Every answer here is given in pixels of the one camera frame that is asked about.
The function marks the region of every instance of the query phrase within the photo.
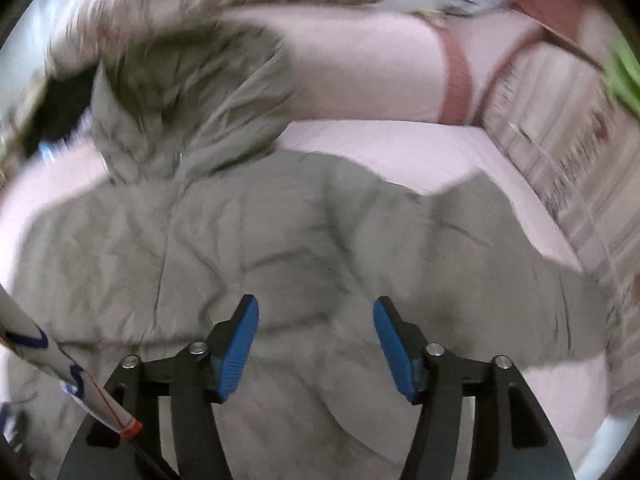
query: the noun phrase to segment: blue rubber tip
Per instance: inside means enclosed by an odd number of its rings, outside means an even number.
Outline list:
[[[258,302],[253,298],[221,362],[218,395],[222,400],[227,400],[238,387],[257,330]]]
[[[400,341],[400,336],[380,300],[373,304],[373,324],[376,327],[380,346],[385,353],[386,363],[391,370],[396,388],[409,402],[414,402],[418,389],[414,383],[413,366]]]

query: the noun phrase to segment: green object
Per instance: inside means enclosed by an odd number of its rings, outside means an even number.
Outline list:
[[[604,85],[611,97],[640,118],[640,63],[624,38],[616,42],[613,59],[604,71]]]

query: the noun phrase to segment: metal bolt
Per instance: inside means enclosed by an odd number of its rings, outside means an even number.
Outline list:
[[[139,362],[140,362],[140,358],[137,355],[128,355],[122,360],[120,365],[123,368],[130,370],[131,368],[135,368],[136,366],[138,366]]]
[[[196,341],[189,346],[189,353],[193,355],[202,355],[207,351],[207,344],[204,341]]]
[[[444,354],[444,346],[439,343],[429,343],[427,345],[427,354],[429,355],[442,355]]]
[[[495,358],[495,363],[503,370],[507,370],[508,368],[511,368],[511,365],[513,365],[513,361],[511,361],[511,359],[506,355],[498,355],[498,357]]]

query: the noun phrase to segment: silver screw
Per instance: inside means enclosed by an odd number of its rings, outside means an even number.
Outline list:
[[[427,354],[429,355],[442,355],[444,354],[444,346],[439,343],[429,343],[427,345]]]
[[[122,360],[120,364],[122,365],[123,368],[130,370],[138,366],[139,362],[140,362],[140,358],[137,355],[128,355]]]
[[[511,365],[513,365],[513,361],[511,361],[511,359],[506,355],[498,355],[498,357],[495,358],[495,363],[503,370],[507,370],[508,368],[511,368]]]
[[[201,355],[207,351],[207,344],[204,341],[196,341],[189,346],[189,353],[193,355]]]

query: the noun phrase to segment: jacket hood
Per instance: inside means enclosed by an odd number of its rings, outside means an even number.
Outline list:
[[[117,182],[191,180],[265,150],[289,124],[293,70],[282,42],[219,22],[104,60],[94,141]]]

